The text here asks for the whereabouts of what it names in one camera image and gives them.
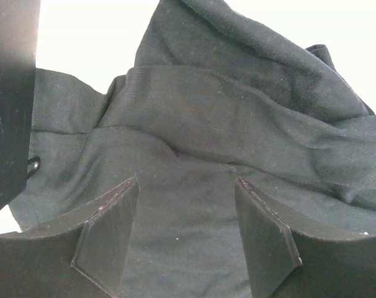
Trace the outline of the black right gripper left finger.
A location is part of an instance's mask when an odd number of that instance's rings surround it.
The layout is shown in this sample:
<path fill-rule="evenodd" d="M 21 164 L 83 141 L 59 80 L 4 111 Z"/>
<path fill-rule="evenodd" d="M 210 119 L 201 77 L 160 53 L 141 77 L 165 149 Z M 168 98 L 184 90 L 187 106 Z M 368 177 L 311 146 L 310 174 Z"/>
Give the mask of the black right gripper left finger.
<path fill-rule="evenodd" d="M 121 297 L 136 178 L 24 232 L 0 234 L 0 297 Z"/>

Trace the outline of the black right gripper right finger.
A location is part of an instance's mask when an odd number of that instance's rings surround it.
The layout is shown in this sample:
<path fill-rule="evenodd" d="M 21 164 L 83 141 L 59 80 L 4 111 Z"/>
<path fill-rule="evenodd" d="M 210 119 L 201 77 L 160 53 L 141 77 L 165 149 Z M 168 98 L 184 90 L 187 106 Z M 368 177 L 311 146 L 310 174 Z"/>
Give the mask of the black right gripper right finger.
<path fill-rule="evenodd" d="M 243 178 L 235 206 L 253 297 L 376 297 L 376 234 L 315 221 Z"/>

